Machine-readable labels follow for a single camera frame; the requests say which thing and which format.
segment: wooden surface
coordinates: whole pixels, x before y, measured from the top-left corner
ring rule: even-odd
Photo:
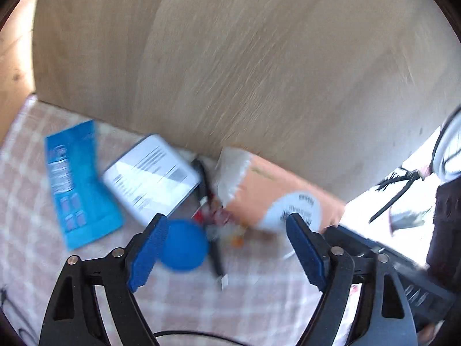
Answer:
[[[345,201],[455,108],[433,0],[38,0],[39,99],[217,157],[259,154]]]
[[[0,145],[34,91],[32,24],[37,0],[21,0],[0,31]]]

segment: blue gripper pad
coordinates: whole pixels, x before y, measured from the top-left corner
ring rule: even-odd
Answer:
[[[135,235],[130,242],[133,245],[125,262],[129,273],[128,288],[131,292],[146,284],[167,239],[168,224],[165,216],[156,215],[144,232]]]
[[[307,231],[303,230],[305,228],[300,224],[305,226],[311,235],[315,234],[309,230],[308,226],[299,215],[290,215],[286,219],[287,236],[306,273],[307,279],[322,292],[326,288],[324,262],[312,241],[309,240]]]

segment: blue booklet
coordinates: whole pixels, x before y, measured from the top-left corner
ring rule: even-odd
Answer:
[[[58,221],[69,249],[107,235],[124,223],[96,170],[93,121],[45,138],[46,162]]]

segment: checkered tablecloth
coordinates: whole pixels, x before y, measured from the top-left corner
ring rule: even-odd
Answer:
[[[51,292],[66,258],[106,255],[125,246],[142,227],[126,216],[118,231],[77,251],[67,251],[52,204],[43,139],[87,118],[29,99],[0,150],[0,285],[40,332]],[[141,137],[97,123],[98,161],[103,170]],[[194,206],[181,206],[187,214]],[[151,330],[211,331],[253,345],[294,345],[320,298],[296,259],[283,259],[286,243],[257,232],[240,249],[223,247],[229,286],[221,292],[209,263],[187,274],[157,264],[147,284],[135,294]],[[97,290],[101,313],[113,345],[119,345],[104,291]],[[350,301],[337,337],[343,345],[353,320]],[[188,337],[160,338],[162,345],[223,345]]]

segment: blue ball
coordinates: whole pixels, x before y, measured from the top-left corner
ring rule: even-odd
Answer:
[[[192,220],[170,220],[167,239],[160,260],[168,268],[187,272],[200,267],[208,253],[208,240],[203,228]]]

